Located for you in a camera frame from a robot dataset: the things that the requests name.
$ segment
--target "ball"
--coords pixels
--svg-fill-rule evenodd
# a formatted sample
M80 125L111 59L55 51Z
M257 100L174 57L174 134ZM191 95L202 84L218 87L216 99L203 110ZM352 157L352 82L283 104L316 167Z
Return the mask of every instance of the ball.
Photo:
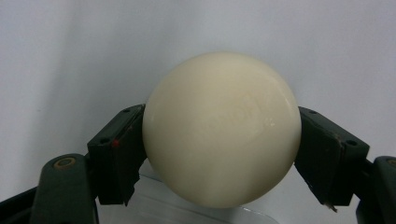
M301 137L294 96L269 65L247 55L187 60L150 95L148 160L182 198L207 207L249 203L288 172Z

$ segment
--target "cream-colored ball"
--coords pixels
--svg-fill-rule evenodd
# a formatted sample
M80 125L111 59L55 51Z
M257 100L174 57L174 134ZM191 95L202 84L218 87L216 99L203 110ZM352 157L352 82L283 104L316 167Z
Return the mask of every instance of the cream-colored ball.
M208 207L251 202L288 172L300 145L293 94L267 64L208 53L166 76L143 119L148 159L182 198Z

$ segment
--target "transparent plastic object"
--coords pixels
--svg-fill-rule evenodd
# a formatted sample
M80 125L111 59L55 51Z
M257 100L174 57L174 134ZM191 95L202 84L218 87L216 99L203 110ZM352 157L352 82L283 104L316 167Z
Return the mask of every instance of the transparent plastic object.
M213 209L189 203L160 180L142 175L127 207L99 205L98 210L101 223L278 224L271 217L244 207Z

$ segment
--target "white background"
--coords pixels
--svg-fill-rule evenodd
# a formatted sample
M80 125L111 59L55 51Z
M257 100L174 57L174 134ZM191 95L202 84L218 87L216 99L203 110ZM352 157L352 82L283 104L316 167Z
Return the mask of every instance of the white background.
M172 67L237 51L277 70L299 105L396 155L396 1L1 1L0 201L37 184ZM356 223L292 167L247 207L279 223Z

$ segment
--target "black plastic part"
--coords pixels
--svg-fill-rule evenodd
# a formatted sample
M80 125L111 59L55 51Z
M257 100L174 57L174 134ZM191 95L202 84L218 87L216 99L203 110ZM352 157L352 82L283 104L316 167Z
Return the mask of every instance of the black plastic part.
M374 161L372 180L382 216L387 224L396 223L396 158L378 157Z
M0 203L0 224L28 223L36 188L26 190Z
M295 167L320 203L349 205L369 146L318 112L299 109L302 138Z
M100 204L128 203L146 159L142 141L145 105L122 110L89 143L93 184Z
M98 223L84 156L68 154L43 167L31 224Z

